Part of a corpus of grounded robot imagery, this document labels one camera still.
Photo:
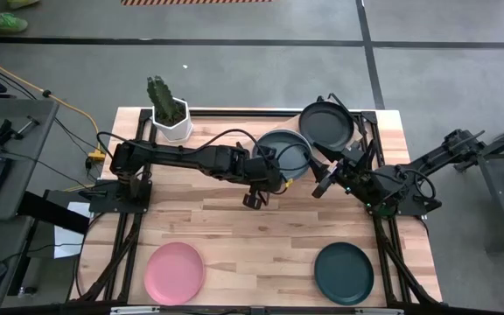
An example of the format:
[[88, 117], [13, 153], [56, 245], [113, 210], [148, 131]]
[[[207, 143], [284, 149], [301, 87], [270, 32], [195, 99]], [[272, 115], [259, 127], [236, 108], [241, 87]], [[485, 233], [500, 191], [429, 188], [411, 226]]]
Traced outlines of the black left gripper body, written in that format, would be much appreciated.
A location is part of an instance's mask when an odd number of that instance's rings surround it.
[[239, 153], [243, 182], [250, 186], [242, 204], [255, 210], [268, 205], [270, 194], [277, 191], [277, 151], [261, 145], [258, 152], [257, 157], [251, 157], [248, 150]]

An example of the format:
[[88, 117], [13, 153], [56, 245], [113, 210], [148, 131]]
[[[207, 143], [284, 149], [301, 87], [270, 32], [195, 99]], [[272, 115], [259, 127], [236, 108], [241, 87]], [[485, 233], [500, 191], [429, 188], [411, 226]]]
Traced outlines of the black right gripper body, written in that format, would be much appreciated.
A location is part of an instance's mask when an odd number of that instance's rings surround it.
[[[319, 151], [319, 145], [315, 145], [315, 148]], [[345, 148], [343, 151], [346, 157], [336, 162], [332, 169], [328, 164], [328, 175], [316, 179], [318, 185], [311, 194], [314, 198], [321, 198], [333, 184], [338, 184], [345, 189], [346, 194], [352, 194], [357, 199], [368, 198], [374, 146], [369, 145], [365, 151], [357, 147]]]

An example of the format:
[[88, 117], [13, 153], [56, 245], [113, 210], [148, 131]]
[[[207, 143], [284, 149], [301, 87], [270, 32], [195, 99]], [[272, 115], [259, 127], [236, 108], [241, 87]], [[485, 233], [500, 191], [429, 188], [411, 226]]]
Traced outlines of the grey-blue plate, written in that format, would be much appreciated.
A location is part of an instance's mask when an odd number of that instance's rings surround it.
[[286, 180], [298, 180], [308, 171], [312, 148], [299, 133], [289, 129], [273, 129], [257, 142], [276, 152], [276, 160]]

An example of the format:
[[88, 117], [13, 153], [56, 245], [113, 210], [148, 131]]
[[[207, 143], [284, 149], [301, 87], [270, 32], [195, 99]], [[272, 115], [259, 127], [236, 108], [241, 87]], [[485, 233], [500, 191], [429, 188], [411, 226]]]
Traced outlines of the dark teal plate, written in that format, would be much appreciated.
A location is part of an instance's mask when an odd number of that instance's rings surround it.
[[357, 305], [370, 295], [375, 274], [360, 248], [348, 242], [334, 242], [318, 252], [314, 279], [320, 292], [332, 302]]

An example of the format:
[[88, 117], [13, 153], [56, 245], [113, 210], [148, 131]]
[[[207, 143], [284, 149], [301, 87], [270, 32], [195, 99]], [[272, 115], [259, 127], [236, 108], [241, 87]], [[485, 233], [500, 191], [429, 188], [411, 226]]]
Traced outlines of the pink plate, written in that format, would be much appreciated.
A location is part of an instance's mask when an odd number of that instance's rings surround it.
[[200, 291], [205, 264], [190, 244], [170, 242], [159, 247], [148, 260], [143, 283], [148, 295], [160, 305], [182, 305]]

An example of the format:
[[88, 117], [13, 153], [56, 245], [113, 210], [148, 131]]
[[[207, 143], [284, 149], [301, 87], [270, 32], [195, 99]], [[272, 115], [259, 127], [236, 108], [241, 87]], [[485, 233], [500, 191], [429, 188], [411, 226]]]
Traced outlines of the dark green pan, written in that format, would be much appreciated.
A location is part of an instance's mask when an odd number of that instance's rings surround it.
[[299, 116], [299, 131], [309, 144], [322, 144], [341, 150], [354, 136], [354, 119], [339, 104], [316, 101]]

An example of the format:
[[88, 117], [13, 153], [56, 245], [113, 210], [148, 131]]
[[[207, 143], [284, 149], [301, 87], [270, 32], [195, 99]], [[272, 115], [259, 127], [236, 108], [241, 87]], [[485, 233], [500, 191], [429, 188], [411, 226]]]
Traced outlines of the cactus in white pot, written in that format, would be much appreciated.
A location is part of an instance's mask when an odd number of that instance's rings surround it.
[[147, 95], [152, 104], [152, 122], [168, 142], [185, 142], [193, 131], [188, 103], [172, 95], [158, 75], [147, 78]]

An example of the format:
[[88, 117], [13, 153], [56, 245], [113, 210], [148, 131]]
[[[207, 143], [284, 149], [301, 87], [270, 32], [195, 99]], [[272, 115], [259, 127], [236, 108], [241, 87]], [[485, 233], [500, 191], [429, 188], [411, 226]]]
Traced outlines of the white paper sheet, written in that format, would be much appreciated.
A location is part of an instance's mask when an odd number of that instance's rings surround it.
[[[70, 202], [67, 205], [70, 212], [80, 214], [90, 220], [93, 215], [89, 212], [89, 204], [83, 202]], [[77, 233], [63, 227], [54, 227], [55, 247], [53, 252], [54, 258], [63, 258], [76, 256], [81, 252], [81, 245], [85, 235]]]

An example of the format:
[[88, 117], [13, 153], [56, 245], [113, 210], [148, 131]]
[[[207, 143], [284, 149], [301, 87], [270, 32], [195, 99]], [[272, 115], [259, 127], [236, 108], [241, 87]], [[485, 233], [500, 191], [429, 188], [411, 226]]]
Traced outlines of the black flat box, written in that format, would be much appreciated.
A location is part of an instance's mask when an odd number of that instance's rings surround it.
[[17, 214], [30, 216], [82, 235], [88, 231], [88, 217], [70, 211], [66, 207], [59, 206], [31, 192], [24, 194]]

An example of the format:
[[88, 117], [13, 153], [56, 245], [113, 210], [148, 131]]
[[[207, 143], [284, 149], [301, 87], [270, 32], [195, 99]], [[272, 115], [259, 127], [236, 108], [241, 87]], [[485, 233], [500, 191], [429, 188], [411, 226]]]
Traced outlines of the grey side desk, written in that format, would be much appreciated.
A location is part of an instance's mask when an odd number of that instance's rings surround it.
[[0, 157], [11, 160], [10, 170], [0, 189], [0, 260], [11, 257], [8, 261], [9, 270], [0, 283], [0, 306], [17, 268], [16, 253], [24, 248], [33, 223], [32, 218], [18, 215], [17, 210], [58, 109], [59, 106], [53, 101], [0, 99], [0, 124], [9, 120], [14, 130], [20, 130], [31, 118], [39, 122], [38, 126], [31, 126], [25, 132], [23, 139], [7, 142], [5, 154], [0, 152]]

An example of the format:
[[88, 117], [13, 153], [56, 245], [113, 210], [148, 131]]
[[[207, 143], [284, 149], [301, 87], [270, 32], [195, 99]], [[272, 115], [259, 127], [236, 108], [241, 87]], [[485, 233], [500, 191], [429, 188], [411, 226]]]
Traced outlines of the black clamp tool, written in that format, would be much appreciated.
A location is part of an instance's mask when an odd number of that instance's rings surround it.
[[0, 126], [0, 151], [4, 151], [4, 146], [11, 139], [22, 140], [29, 130], [40, 125], [40, 122], [32, 116], [28, 115], [27, 118], [28, 123], [19, 130], [14, 130], [12, 128], [12, 122], [10, 120], [3, 120], [3, 123]]

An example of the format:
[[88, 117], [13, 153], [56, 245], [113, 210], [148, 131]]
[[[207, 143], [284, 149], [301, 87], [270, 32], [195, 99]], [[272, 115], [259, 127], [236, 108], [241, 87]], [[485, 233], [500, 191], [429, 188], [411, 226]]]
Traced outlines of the person's green shoe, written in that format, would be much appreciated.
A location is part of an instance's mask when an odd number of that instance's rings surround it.
[[16, 17], [12, 13], [0, 12], [0, 32], [23, 32], [27, 27], [26, 20]]
[[17, 10], [38, 3], [40, 0], [7, 0], [8, 7]]

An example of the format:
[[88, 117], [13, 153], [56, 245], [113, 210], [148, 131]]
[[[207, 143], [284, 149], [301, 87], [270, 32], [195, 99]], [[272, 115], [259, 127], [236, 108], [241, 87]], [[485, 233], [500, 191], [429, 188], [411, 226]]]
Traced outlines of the black metal rig frame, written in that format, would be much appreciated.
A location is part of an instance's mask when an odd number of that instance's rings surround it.
[[[296, 111], [267, 113], [214, 108], [192, 111], [193, 133], [188, 147], [198, 147], [232, 128], [259, 138], [273, 129], [298, 130]], [[397, 110], [375, 114], [384, 161], [410, 161], [402, 120]], [[146, 265], [159, 246], [171, 242], [193, 245], [205, 262], [205, 282], [187, 304], [245, 306], [337, 306], [324, 297], [313, 280], [316, 254], [333, 242], [350, 242], [370, 259], [374, 286], [360, 306], [385, 306], [384, 271], [377, 252], [372, 218], [341, 187], [333, 185], [321, 199], [311, 196], [314, 177], [308, 172], [282, 196], [270, 198], [261, 210], [242, 205], [246, 186], [204, 177], [200, 172], [152, 167], [153, 195], [136, 248], [129, 287], [131, 305], [155, 304], [144, 288]], [[424, 289], [441, 301], [431, 246], [424, 225], [412, 217], [396, 219], [402, 255]], [[119, 214], [102, 216], [91, 228], [80, 259], [78, 279], [86, 293], [108, 264]]]

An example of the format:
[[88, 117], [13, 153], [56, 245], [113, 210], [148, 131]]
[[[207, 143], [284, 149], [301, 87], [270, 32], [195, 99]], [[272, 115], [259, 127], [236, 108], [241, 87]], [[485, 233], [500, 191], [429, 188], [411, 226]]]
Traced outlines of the silver metal bracket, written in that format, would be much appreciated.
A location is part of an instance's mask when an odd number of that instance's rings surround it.
[[112, 307], [109, 315], [158, 315], [160, 308], [157, 306], [122, 306]]
[[355, 308], [355, 315], [404, 315], [404, 310], [389, 308]]

